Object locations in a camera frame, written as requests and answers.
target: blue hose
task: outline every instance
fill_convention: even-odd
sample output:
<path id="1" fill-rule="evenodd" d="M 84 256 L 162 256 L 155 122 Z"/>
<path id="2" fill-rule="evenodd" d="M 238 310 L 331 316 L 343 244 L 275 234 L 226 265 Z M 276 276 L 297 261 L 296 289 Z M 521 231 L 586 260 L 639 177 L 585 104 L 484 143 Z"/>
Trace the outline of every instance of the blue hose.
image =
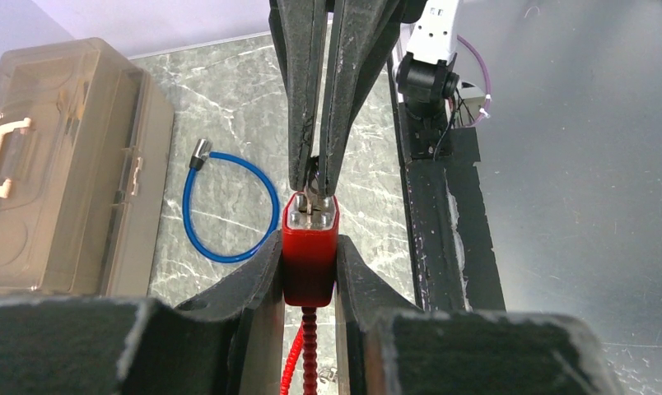
<path id="1" fill-rule="evenodd" d="M 225 255 L 219 255 L 216 254 L 207 247 L 203 245 L 203 243 L 200 242 L 200 239 L 198 239 L 198 236 L 195 234 L 195 229 L 193 228 L 193 220 L 190 218 L 190 199 L 193 194 L 193 184 L 195 184 L 195 175 L 198 173 L 198 171 L 194 168 L 191 168 L 188 172 L 188 177 L 185 179 L 185 186 L 183 188 L 183 225 L 185 227 L 185 234 L 188 235 L 188 239 L 190 239 L 190 243 L 193 244 L 195 249 L 198 250 L 199 253 L 201 253 L 205 258 L 210 259 L 211 261 L 219 262 L 219 263 L 237 263 L 241 262 L 243 260 L 249 259 L 256 254 L 256 251 L 258 251 L 263 243 L 265 243 L 265 240 L 268 239 L 268 237 L 275 231 L 277 228 L 277 221 L 280 216 L 280 201 L 277 199 L 277 193 L 275 192 L 275 187 L 273 187 L 273 183 L 270 181 L 270 179 L 255 165 L 252 163 L 243 160 L 241 158 L 238 158 L 233 155 L 225 154 L 222 152 L 210 152 L 209 156 L 213 159 L 220 159 L 220 160 L 227 160 L 232 163 L 236 163 L 237 165 L 240 165 L 247 170 L 251 171 L 252 173 L 256 174 L 256 176 L 263 182 L 263 185 L 265 185 L 266 189 L 268 190 L 268 194 L 270 194 L 270 200 L 271 204 L 273 206 L 273 214 L 270 217 L 270 225 L 268 225 L 268 230 L 266 230 L 265 235 L 263 238 L 250 250 L 246 251 L 245 253 L 240 253 L 238 255 L 232 255 L 232 256 L 225 256 Z"/>

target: transparent toolbox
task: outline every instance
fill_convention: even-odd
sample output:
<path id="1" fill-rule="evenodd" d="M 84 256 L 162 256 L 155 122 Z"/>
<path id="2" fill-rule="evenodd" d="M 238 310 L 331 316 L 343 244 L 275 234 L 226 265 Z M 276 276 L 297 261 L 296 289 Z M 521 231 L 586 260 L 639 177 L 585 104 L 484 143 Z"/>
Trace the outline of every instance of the transparent toolbox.
<path id="1" fill-rule="evenodd" d="M 173 115 L 100 39 L 3 55 L 0 293 L 147 293 Z"/>

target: red coiled cable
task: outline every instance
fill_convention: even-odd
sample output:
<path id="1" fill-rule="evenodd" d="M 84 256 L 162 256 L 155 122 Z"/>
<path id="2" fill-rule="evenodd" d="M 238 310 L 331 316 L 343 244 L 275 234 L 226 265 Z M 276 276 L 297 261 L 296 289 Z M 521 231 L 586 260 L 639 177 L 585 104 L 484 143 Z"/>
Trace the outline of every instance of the red coiled cable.
<path id="1" fill-rule="evenodd" d="M 302 360 L 304 361 L 304 394 L 316 395 L 316 308 L 302 308 Z"/>
<path id="2" fill-rule="evenodd" d="M 287 395 L 295 373 L 295 365 L 300 358 L 302 348 L 305 349 L 304 361 L 304 395 L 316 395 L 316 308 L 302 308 L 302 324 L 292 342 L 290 353 L 285 361 L 285 369 L 280 380 L 280 395 Z"/>

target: silver connector tip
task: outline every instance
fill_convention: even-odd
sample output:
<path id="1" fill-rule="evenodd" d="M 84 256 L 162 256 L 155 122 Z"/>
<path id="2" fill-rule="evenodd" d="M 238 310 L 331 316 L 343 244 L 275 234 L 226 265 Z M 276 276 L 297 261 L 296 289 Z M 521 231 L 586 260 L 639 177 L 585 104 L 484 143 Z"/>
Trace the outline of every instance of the silver connector tip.
<path id="1" fill-rule="evenodd" d="M 193 157 L 206 160 L 210 155 L 210 148 L 212 148 L 212 143 L 205 138 L 198 140 L 198 144 L 193 150 Z"/>

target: red lock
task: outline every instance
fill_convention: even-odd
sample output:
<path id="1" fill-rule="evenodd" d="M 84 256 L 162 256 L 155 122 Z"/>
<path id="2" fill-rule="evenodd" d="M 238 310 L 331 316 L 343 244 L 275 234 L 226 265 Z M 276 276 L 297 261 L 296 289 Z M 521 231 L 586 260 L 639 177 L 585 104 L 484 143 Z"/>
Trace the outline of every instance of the red lock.
<path id="1" fill-rule="evenodd" d="M 331 303 L 340 212 L 336 197 L 317 200 L 307 205 L 295 193 L 282 213 L 282 293 L 290 306 Z"/>

